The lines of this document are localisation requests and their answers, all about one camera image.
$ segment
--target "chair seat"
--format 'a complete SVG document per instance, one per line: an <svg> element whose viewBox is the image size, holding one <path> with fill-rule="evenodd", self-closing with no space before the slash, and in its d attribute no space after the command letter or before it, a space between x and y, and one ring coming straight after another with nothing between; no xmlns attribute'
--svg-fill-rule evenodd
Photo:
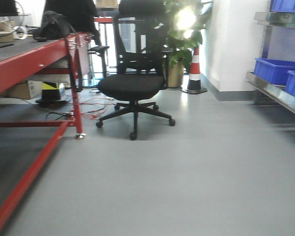
<svg viewBox="0 0 295 236"><path fill-rule="evenodd" d="M150 99L164 86L164 78L155 75L111 75L98 83L98 89L121 101Z"/></svg>

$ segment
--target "potted plant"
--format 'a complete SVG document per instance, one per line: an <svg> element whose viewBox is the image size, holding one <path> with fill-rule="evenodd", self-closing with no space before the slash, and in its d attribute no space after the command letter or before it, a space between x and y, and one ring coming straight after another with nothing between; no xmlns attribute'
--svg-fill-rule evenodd
<svg viewBox="0 0 295 236"><path fill-rule="evenodd" d="M166 45L173 49L170 55L170 87L181 85L183 69L185 68L187 73L190 71L192 50L203 42L200 30L205 28L210 11L202 13L202 9L207 3L212 2L164 0L166 13L170 18Z"/></svg>

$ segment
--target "chair armrest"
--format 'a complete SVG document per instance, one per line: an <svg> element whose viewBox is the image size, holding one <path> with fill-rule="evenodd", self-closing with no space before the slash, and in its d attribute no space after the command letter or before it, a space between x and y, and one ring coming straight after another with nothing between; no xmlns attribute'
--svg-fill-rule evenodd
<svg viewBox="0 0 295 236"><path fill-rule="evenodd" d="M92 54L92 52L103 53L107 49L109 49L109 46L95 46L95 47L92 47L92 48L88 49L88 52L90 54Z"/></svg>

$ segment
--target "red workbench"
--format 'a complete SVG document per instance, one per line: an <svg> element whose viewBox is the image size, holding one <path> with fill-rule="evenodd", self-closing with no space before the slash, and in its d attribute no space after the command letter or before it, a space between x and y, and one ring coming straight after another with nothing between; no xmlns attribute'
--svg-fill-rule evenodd
<svg viewBox="0 0 295 236"><path fill-rule="evenodd" d="M67 58L68 62L71 64L71 72L75 80L78 80L79 69L81 69L83 75L87 74L89 70L87 57L89 35L79 33L77 37L72 35L67 39L70 49L66 47L65 40L63 39L37 42L31 37L25 40L18 40L13 46L0 48L0 92L33 74L69 74L69 68L47 68L48 65L63 58ZM85 136L82 127L78 90L75 86L72 86L71 91L73 100L71 119L0 122L0 127L58 127L47 145L0 207L0 231L47 161L49 155L58 144L66 129L70 126L76 127L76 139L82 139Z"/></svg>

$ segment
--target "wall baseboard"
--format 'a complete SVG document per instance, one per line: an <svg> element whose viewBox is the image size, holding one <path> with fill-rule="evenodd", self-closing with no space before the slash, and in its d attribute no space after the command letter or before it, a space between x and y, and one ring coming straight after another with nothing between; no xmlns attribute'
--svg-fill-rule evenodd
<svg viewBox="0 0 295 236"><path fill-rule="evenodd" d="M201 83L215 96L218 101L252 101L254 91L223 91L220 92L216 87L201 74Z"/></svg>

